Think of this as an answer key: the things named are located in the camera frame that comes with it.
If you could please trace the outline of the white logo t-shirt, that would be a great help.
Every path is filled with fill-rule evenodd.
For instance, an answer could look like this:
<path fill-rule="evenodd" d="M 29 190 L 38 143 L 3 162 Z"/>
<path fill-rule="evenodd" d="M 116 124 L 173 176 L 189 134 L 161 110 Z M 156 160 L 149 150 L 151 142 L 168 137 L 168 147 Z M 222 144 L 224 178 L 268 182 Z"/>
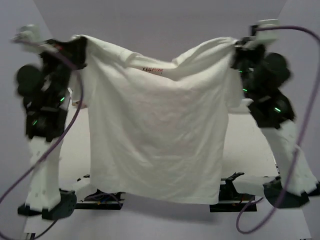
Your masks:
<path fill-rule="evenodd" d="M 243 99 L 232 69 L 236 39 L 218 37 L 172 61 L 87 36 L 83 100 L 90 133 L 90 181 L 182 204 L 218 202 L 228 111 Z"/>

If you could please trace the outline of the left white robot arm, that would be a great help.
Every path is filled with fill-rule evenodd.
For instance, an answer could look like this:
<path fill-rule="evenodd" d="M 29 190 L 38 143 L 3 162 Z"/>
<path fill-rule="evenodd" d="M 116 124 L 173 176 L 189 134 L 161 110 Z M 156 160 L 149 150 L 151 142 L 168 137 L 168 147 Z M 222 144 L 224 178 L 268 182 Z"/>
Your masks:
<path fill-rule="evenodd" d="M 73 190 L 59 187 L 59 163 L 63 139 L 73 125 L 67 121 L 73 72 L 86 67 L 87 39 L 68 42 L 49 39 L 31 46 L 42 66 L 22 66 L 15 75 L 17 93 L 25 109 L 25 135 L 32 152 L 30 189 L 18 208 L 21 216 L 41 216 L 57 221 L 69 217 L 77 204 Z"/>

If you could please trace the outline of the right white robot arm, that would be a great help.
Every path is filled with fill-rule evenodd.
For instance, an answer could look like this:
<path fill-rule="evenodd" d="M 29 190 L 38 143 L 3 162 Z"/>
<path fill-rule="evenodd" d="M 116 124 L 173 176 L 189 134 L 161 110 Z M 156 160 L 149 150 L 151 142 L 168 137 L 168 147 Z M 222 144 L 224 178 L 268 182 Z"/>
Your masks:
<path fill-rule="evenodd" d="M 281 54 L 268 53 L 267 44 L 253 37 L 238 40 L 231 67 L 240 73 L 243 93 L 250 100 L 248 112 L 266 138 L 279 173 L 264 177 L 234 173 L 223 179 L 218 199 L 244 201 L 261 196 L 277 209 L 300 208 L 310 197 L 319 196 L 320 183 L 296 144 L 296 115 L 280 91 L 291 77 L 288 62 Z"/>

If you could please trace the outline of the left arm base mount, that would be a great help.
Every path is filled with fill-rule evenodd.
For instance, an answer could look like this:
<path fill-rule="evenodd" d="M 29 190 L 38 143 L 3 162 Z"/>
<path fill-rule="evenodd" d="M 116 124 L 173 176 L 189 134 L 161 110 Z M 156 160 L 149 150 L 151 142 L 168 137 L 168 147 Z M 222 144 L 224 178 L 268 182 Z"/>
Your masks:
<path fill-rule="evenodd" d="M 72 185 L 77 197 L 77 210 L 121 210 L 125 192 L 105 193 L 91 184 L 90 175 L 84 175 Z"/>

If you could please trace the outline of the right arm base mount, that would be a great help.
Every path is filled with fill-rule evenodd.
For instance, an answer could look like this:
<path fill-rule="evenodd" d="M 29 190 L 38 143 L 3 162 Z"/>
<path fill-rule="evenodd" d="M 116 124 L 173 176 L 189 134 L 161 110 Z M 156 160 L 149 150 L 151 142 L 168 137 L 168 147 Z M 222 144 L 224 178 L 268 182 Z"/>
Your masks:
<path fill-rule="evenodd" d="M 244 175 L 243 172 L 235 172 L 233 175 L 221 179 L 218 203 L 209 206 L 211 213 L 239 213 L 249 200 L 255 200 L 254 195 L 236 191 L 233 181 L 242 175 Z"/>

